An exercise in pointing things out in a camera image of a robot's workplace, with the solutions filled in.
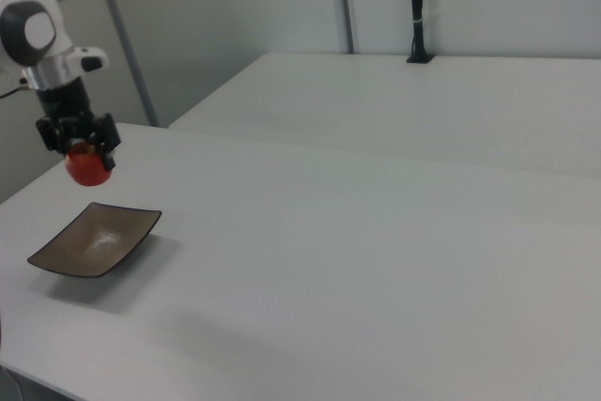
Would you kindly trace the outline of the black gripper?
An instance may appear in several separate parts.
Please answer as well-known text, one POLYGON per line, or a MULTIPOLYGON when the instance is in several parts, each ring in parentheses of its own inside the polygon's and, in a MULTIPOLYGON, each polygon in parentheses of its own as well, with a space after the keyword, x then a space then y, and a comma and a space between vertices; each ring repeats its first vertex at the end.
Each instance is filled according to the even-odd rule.
POLYGON ((114 151, 121 144, 116 123, 111 114, 95 117, 81 77, 36 94, 44 113, 36 127, 49 151, 65 156, 69 142, 81 139, 95 145, 105 170, 116 167, 114 151))

